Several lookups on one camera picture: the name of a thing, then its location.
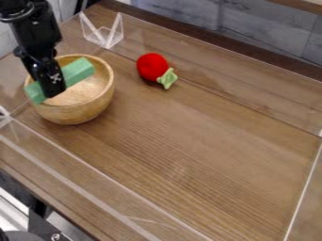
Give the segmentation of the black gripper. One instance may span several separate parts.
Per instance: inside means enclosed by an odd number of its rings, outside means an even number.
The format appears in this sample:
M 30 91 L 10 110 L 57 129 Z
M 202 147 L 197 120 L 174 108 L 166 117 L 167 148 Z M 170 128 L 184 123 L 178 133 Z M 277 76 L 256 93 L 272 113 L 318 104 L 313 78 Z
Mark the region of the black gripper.
M 55 60 L 62 34 L 50 3 L 0 3 L 0 22 L 9 24 L 18 42 L 14 54 L 39 82 L 45 96 L 66 89 L 65 76 Z

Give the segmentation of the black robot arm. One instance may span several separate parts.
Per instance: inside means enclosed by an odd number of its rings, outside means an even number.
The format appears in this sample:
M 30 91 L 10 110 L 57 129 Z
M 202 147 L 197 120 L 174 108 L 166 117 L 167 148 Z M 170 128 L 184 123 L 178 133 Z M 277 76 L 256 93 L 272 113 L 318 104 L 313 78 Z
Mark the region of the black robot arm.
M 0 0 L 0 22 L 9 24 L 18 46 L 14 54 L 53 98 L 66 89 L 55 46 L 62 42 L 54 9 L 47 0 Z

